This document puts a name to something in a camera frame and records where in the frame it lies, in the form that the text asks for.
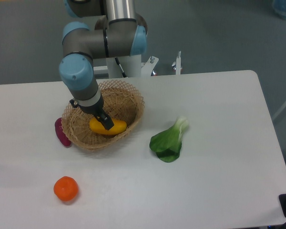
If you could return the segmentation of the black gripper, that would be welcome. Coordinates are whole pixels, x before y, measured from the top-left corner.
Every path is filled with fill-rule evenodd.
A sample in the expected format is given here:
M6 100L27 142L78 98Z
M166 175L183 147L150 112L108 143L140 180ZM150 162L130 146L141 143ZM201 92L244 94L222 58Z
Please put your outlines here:
M110 130L114 126L111 117L103 110L104 100L102 96L93 105L81 105L74 99L71 99L69 103L73 108L80 108L84 113L94 115L96 120L102 124L105 130Z

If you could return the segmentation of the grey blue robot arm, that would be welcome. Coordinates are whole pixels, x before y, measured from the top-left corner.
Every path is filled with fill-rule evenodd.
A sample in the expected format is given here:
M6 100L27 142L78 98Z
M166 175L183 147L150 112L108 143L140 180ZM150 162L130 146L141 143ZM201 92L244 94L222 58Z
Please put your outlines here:
M121 67L123 77L141 76L141 55L147 49L144 20L136 13L133 0L66 0L64 6L72 17L102 16L99 29L85 23L68 23L62 34L63 59L59 64L62 81L70 90L74 108L96 117L106 130L114 123L103 110L104 100L93 69L95 59L133 57Z

